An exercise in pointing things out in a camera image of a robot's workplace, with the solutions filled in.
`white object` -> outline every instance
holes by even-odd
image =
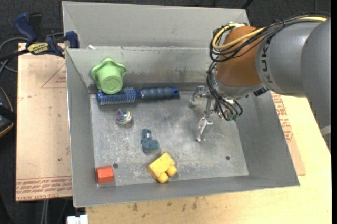
[[[67,224],[88,224],[88,215],[69,216],[67,217]]]

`wooden table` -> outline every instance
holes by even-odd
[[[306,170],[299,187],[87,207],[89,223],[332,223],[331,155],[307,100],[282,99]]]

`yellow clamp label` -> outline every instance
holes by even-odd
[[[46,42],[36,42],[32,43],[27,50],[29,50],[31,53],[38,54],[41,52],[45,52],[49,50],[49,44]]]

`blue brush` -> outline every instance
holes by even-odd
[[[179,90],[176,87],[151,88],[143,90],[134,90],[132,87],[121,89],[116,94],[105,94],[99,90],[96,94],[97,102],[102,105],[130,104],[136,99],[162,99],[179,96]]]

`gray metal tray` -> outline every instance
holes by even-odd
[[[299,184],[269,93],[240,99],[244,113],[236,122],[214,115],[206,141],[195,141],[205,103],[192,109],[189,99],[205,83],[212,32],[229,21],[247,22],[244,11],[77,2],[63,7],[65,31],[75,30],[81,41],[81,49],[66,52],[74,206]],[[124,86],[176,85],[180,97],[128,104],[133,122],[116,125],[117,107],[97,105],[90,76],[107,57],[126,66]],[[152,131],[160,150],[142,152],[142,129]],[[178,173],[159,184],[146,168],[164,152]],[[95,167],[113,164],[114,183],[99,186]]]

